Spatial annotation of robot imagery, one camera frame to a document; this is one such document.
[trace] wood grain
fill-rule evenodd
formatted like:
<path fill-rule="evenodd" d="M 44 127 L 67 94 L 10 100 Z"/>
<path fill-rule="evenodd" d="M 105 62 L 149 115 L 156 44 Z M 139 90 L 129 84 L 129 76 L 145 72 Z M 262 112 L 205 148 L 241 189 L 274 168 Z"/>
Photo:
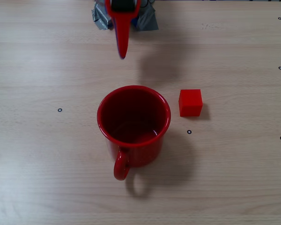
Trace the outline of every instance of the wood grain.
<path fill-rule="evenodd" d="M 0 0 L 0 225 L 281 225 L 281 2 L 154 7 L 159 30 L 131 31 L 120 60 L 92 1 Z M 96 111 L 131 84 L 172 121 L 119 182 Z M 201 89 L 199 118 L 180 89 Z"/>

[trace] table surface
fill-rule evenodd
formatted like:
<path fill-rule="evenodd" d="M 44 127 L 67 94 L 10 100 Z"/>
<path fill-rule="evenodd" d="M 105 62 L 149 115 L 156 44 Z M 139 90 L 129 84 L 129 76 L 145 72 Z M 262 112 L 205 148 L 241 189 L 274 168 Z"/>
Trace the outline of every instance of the table surface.
<path fill-rule="evenodd" d="M 93 5 L 0 0 L 0 225 L 281 225 L 281 2 L 156 2 L 124 60 Z M 133 84 L 172 120 L 117 181 L 96 111 Z M 181 89 L 200 117 L 179 116 Z"/>

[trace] red cube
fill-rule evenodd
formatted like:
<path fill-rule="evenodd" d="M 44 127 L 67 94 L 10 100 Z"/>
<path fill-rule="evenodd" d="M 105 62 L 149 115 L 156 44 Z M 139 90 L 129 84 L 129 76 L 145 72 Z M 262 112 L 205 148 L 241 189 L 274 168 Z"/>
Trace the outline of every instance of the red cube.
<path fill-rule="evenodd" d="M 200 89 L 180 91 L 180 116 L 200 116 L 202 107 L 203 101 Z"/>

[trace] mug handle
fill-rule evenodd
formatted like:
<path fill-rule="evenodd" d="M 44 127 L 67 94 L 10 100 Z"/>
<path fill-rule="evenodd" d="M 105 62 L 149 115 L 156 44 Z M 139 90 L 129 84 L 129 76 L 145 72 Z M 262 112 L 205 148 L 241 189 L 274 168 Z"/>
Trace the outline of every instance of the mug handle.
<path fill-rule="evenodd" d="M 130 167 L 127 165 L 128 155 L 127 151 L 123 149 L 118 150 L 118 155 L 113 168 L 113 175 L 117 180 L 125 180 Z"/>

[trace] mug rim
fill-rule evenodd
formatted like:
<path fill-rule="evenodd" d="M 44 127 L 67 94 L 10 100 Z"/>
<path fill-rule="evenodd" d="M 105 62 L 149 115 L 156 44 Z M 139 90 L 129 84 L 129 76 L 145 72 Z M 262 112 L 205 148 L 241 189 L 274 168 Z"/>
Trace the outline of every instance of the mug rim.
<path fill-rule="evenodd" d="M 113 138 L 107 131 L 106 129 L 103 127 L 102 125 L 102 119 L 101 119 L 101 112 L 102 112 L 102 109 L 104 107 L 104 105 L 106 104 L 106 102 L 112 97 L 114 96 L 115 94 L 121 92 L 121 91 L 124 91 L 124 90 L 130 90 L 130 89 L 134 89 L 134 90 L 143 90 L 143 91 L 146 91 L 146 92 L 149 92 L 151 94 L 153 94 L 155 97 L 157 97 L 163 104 L 164 106 L 164 110 L 165 110 L 165 113 L 166 113 L 166 122 L 162 128 L 162 130 L 159 132 L 159 134 L 148 140 L 148 141 L 145 141 L 145 142 L 142 142 L 142 143 L 126 143 L 126 142 L 121 142 L 115 138 Z M 124 86 L 124 87 L 121 87 L 121 88 L 118 88 L 118 89 L 115 89 L 113 90 L 112 92 L 110 92 L 107 96 L 105 96 L 105 98 L 102 100 L 102 102 L 100 103 L 99 105 L 99 108 L 98 108 L 98 111 L 97 111 L 97 122 L 98 122 L 98 126 L 101 130 L 101 132 L 103 133 L 103 135 L 108 139 L 110 140 L 111 142 L 117 144 L 118 146 L 121 146 L 121 147 L 126 147 L 126 148 L 138 148 L 138 147 L 143 147 L 143 146 L 147 146 L 149 144 L 152 144 L 154 142 L 156 142 L 159 138 L 161 138 L 165 132 L 168 130 L 169 128 L 169 125 L 170 125 L 170 119 L 171 119 L 171 113 L 170 113 L 170 106 L 169 104 L 167 103 L 167 101 L 165 100 L 165 98 L 159 94 L 157 91 L 151 89 L 151 88 L 148 88 L 148 87 L 145 87 L 145 86 L 140 86 L 140 85 L 130 85 L 130 86 Z"/>

